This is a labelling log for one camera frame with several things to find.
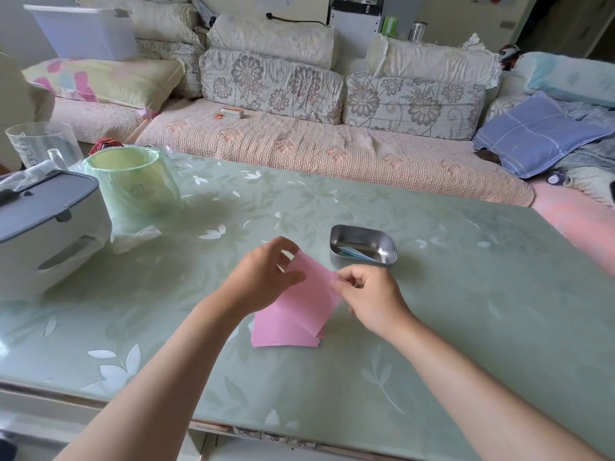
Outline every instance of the pink paper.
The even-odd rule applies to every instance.
[[[334,309],[342,302],[342,298],[330,287],[331,280],[338,276],[303,251],[297,253],[285,273],[289,271],[302,271],[307,279],[286,290],[270,307],[282,309],[287,317],[312,337],[317,337]]]
[[[314,338],[291,319],[284,310],[270,305],[256,313],[252,329],[252,346],[306,346],[316,348],[320,336]]]

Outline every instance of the white container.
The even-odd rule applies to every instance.
[[[24,5],[61,58],[127,60],[139,56],[128,12],[116,8]]]

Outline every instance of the left hand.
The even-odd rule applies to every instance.
[[[305,280],[304,273],[300,271],[282,273],[279,267],[285,270],[290,263],[282,251],[296,255],[299,246],[279,237],[257,247],[241,259],[220,287],[221,291],[234,299],[243,315],[264,309],[289,287]]]

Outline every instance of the blue pillow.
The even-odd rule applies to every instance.
[[[502,166],[527,179],[548,170],[574,149],[615,132],[566,118],[559,105],[538,92],[499,115],[474,136],[476,148],[497,154]]]

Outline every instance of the metal dish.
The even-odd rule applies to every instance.
[[[362,260],[347,256],[340,250],[353,247],[372,260]],[[397,262],[397,249],[392,236],[384,231],[372,230],[350,225],[335,225],[331,228],[329,240],[331,263],[338,269],[354,263],[364,263],[377,267],[391,268]]]

